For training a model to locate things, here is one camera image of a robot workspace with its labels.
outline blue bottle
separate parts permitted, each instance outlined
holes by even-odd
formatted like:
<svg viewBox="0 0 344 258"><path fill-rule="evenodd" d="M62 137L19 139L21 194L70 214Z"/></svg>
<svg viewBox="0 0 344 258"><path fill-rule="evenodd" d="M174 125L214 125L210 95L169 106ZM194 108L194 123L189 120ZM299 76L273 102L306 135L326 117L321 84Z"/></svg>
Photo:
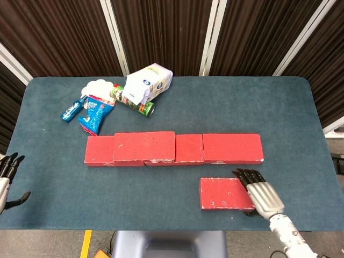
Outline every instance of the blue bottle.
<svg viewBox="0 0 344 258"><path fill-rule="evenodd" d="M76 114L78 114L82 108L85 100L87 99L87 95L82 96L81 99L75 101L72 106L67 109L62 115L61 118L63 121L66 121L67 123L75 117Z"/></svg>

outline robotic hand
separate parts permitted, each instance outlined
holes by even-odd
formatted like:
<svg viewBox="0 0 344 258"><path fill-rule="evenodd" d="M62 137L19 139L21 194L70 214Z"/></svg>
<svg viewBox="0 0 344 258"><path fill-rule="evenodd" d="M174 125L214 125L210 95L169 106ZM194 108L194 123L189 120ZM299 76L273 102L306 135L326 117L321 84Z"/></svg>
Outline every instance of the robotic hand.
<svg viewBox="0 0 344 258"><path fill-rule="evenodd" d="M15 160L17 156L18 153L15 152L11 156L6 156L0 160L0 214L2 214L4 210L8 210L24 203L31 194L31 192L26 192L20 199L7 202L7 196L9 194L13 178L16 175L19 164L25 157L20 156Z"/></svg>
<svg viewBox="0 0 344 258"><path fill-rule="evenodd" d="M233 174L239 178L247 190L255 206L255 213L270 221L270 229L282 243L288 258L318 257L306 244L291 220L283 214L284 204L275 189L258 171L238 168L237 171L233 171Z"/></svg>

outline red block with white marks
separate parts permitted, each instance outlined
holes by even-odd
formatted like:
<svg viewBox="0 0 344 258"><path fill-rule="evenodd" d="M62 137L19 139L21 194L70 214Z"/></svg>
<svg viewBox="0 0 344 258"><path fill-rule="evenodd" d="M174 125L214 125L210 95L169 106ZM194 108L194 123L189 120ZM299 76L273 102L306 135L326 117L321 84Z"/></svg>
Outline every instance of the red block with white marks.
<svg viewBox="0 0 344 258"><path fill-rule="evenodd" d="M176 159L171 163L145 163L148 166L186 166L204 163L202 134L176 135Z"/></svg>
<svg viewBox="0 0 344 258"><path fill-rule="evenodd" d="M256 133L203 134L204 163L260 164L264 161L260 135Z"/></svg>
<svg viewBox="0 0 344 258"><path fill-rule="evenodd" d="M144 166L143 162L120 163L112 158L114 136L88 136L85 164L93 167Z"/></svg>
<svg viewBox="0 0 344 258"><path fill-rule="evenodd" d="M175 159L174 132L116 133L112 144L115 163L171 163Z"/></svg>
<svg viewBox="0 0 344 258"><path fill-rule="evenodd" d="M238 178L201 178L202 210L253 210L254 205Z"/></svg>

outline green can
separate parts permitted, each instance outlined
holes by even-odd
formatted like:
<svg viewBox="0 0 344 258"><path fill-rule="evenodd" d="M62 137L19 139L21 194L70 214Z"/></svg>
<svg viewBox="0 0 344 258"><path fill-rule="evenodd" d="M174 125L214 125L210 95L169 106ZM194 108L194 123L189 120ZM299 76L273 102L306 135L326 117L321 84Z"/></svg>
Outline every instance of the green can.
<svg viewBox="0 0 344 258"><path fill-rule="evenodd" d="M123 88L122 86L118 85L117 83L113 85L113 89L110 92L110 97L114 98L117 101L122 102L123 104L131 107L133 110L136 110L140 112L142 115L146 117L150 117L154 110L155 110L155 104L153 102L147 102L146 105L140 104L135 105L133 102L131 102L126 97L123 97Z"/></svg>

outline table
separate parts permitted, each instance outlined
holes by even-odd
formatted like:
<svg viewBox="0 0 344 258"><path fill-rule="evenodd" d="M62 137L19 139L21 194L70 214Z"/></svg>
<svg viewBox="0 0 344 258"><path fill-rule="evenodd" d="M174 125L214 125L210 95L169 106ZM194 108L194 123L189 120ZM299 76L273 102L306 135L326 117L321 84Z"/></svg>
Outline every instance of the table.
<svg viewBox="0 0 344 258"><path fill-rule="evenodd" d="M308 82L300 77L174 77L147 118L118 103L100 135L116 132L259 133L255 166L87 167L85 133L60 114L99 77L41 77L25 91L8 153L25 155L0 228L84 230L268 230L240 211L201 211L199 179L255 168L300 231L344 229L344 198ZM125 84L124 77L103 79Z"/></svg>

